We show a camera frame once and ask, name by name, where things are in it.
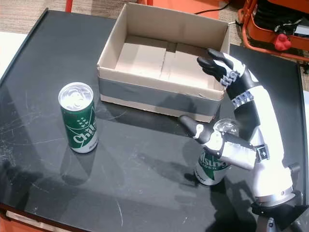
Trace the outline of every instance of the cardboard box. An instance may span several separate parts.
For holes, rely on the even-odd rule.
[[[197,63],[209,47],[229,52],[226,22],[128,3],[98,61],[101,100],[209,122],[224,94]]]

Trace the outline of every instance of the orange machine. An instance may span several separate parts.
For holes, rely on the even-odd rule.
[[[295,9],[298,11],[302,11],[305,13],[309,13],[309,1],[308,0],[297,0],[297,1],[289,1],[289,0],[268,0],[271,3],[285,6],[291,9]],[[257,41],[263,41],[267,43],[274,43],[277,39],[277,34],[271,30],[263,29],[258,27],[253,20],[253,11],[256,6],[257,0],[246,0],[244,7],[238,11],[239,22],[243,23],[242,27],[242,37],[244,44],[247,48],[250,48],[255,51],[264,52],[272,55],[282,56],[286,58],[293,58],[297,60],[302,60],[309,62],[309,58],[292,55],[285,52],[273,51],[265,48],[252,46],[247,38],[247,32],[249,36]],[[302,49],[309,51],[309,39],[293,36],[288,36],[289,41],[291,42],[291,47]]]

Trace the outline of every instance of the white robotic arm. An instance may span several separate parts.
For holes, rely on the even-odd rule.
[[[240,138],[213,132],[187,116],[181,116],[180,122],[220,160],[254,168],[253,194],[259,205],[272,207],[292,199],[291,171],[282,164],[281,134],[267,90],[239,60],[213,49],[208,54],[212,59],[197,61],[225,88],[240,123]]]

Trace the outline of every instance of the orange frame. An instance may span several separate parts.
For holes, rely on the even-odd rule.
[[[285,52],[276,52],[276,51],[272,51],[272,50],[260,48],[260,47],[254,47],[249,43],[248,38],[247,38],[247,30],[249,32],[250,37],[255,40],[272,43],[274,39],[276,38],[276,34],[273,31],[259,28],[254,23],[252,12],[256,6],[256,3],[257,3],[257,0],[246,0],[244,7],[238,11],[239,22],[243,23],[242,38],[243,38],[243,42],[245,46],[255,51],[309,62],[309,58],[307,57],[292,55],[292,54],[285,53]],[[289,36],[289,38],[291,40],[292,47],[303,49],[303,50],[309,50],[309,39],[298,37],[298,36]]]

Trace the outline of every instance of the black tabletop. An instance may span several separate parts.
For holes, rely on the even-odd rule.
[[[222,183],[202,186],[193,176],[201,147],[176,118],[99,100],[96,62],[114,22],[47,11],[31,33],[0,86],[0,204],[96,232],[254,231],[250,172],[233,167]],[[285,162],[304,164],[296,65],[236,46],[231,54],[268,88]],[[99,143],[88,154],[69,148],[57,99],[76,81],[95,93]],[[217,117],[233,117],[227,98]]]

